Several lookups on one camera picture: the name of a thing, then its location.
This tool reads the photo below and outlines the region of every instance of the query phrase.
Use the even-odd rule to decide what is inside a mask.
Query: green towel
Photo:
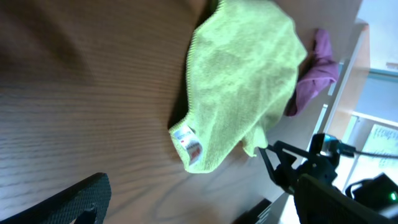
[[[169,132],[186,171],[215,170],[239,141],[249,156],[294,92],[306,51],[274,2],[223,0],[187,58],[188,114]]]

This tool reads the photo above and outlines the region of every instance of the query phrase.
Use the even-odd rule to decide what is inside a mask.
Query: cloth tag
[[[174,132],[174,137],[179,141],[180,145],[188,152],[190,158],[190,166],[201,159],[203,154],[203,148],[195,133],[193,133],[193,131],[187,125],[182,126],[180,129]]]

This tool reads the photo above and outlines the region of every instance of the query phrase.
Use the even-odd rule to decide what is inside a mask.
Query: wooden table
[[[282,193],[260,157],[236,149],[216,171],[192,175],[172,145],[167,127],[186,112],[174,105],[204,7],[0,3],[0,220],[95,172],[112,186],[106,223],[231,223]]]

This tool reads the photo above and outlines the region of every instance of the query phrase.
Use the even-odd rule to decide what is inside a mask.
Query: wood grain surface
[[[316,18],[277,2],[311,50],[314,27],[303,24]],[[172,145],[204,9],[205,0],[0,2],[0,220],[96,172],[113,191],[105,223],[231,223],[282,193],[241,146],[192,175]]]

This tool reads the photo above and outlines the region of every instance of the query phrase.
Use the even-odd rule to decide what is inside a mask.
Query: black cable
[[[362,156],[379,157],[379,158],[385,158],[385,159],[398,159],[398,155],[375,154],[375,153],[371,153],[371,152],[359,152],[359,151],[354,151],[353,153],[362,155]]]

